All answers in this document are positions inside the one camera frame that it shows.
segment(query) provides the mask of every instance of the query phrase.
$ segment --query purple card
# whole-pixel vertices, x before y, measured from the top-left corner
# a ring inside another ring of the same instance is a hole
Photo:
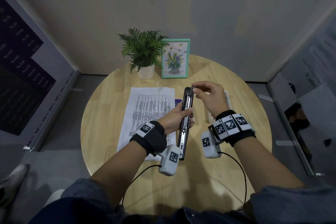
[[[179,102],[182,102],[182,99],[176,98],[175,99],[175,106],[177,106],[179,104]]]

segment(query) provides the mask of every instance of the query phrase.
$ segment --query white sneaker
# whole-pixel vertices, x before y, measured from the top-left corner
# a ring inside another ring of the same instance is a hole
[[[6,179],[0,182],[0,190],[2,191],[0,196],[4,192],[3,197],[0,198],[1,208],[9,206],[14,201],[16,193],[28,173],[28,169],[28,165],[20,164]]]

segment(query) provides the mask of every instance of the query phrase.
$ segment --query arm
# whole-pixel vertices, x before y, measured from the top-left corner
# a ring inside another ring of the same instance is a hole
[[[213,82],[195,82],[196,98],[203,101],[207,109],[217,117],[229,110],[225,100],[224,89]],[[234,150],[244,167],[246,174],[255,190],[260,192],[264,186],[299,188],[305,185],[282,165],[256,138],[247,137],[236,142]]]
[[[182,103],[157,120],[162,125],[166,135],[179,129],[183,117],[188,115],[191,118],[193,117],[191,108],[184,111],[181,111],[181,109]],[[148,154],[148,149],[143,148],[136,141],[130,141],[91,176],[92,180],[103,187],[113,208],[119,205],[120,200]]]

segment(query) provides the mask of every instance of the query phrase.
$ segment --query hand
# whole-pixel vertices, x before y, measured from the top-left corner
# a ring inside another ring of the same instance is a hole
[[[192,85],[196,87],[194,89],[196,98],[203,101],[205,107],[215,118],[222,112],[229,110],[223,86],[208,81],[194,82]]]
[[[168,135],[179,130],[183,117],[190,115],[190,118],[192,118],[194,116],[192,111],[193,110],[191,108],[182,111],[182,102],[180,102],[173,110],[168,112],[165,116],[158,119],[157,121],[165,129],[165,134]],[[193,124],[193,121],[190,119],[189,128],[191,128]]]

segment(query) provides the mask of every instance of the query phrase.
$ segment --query mint green picture frame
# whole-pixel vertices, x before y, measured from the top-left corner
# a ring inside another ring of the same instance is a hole
[[[187,42],[187,59],[186,59],[186,68],[185,68],[185,75],[165,75],[164,72],[164,65],[165,61],[163,59],[163,50],[162,50],[162,56],[161,56],[161,77],[164,78],[187,78],[188,77],[188,69],[189,69],[189,49],[190,49],[190,39],[165,39],[166,42]]]

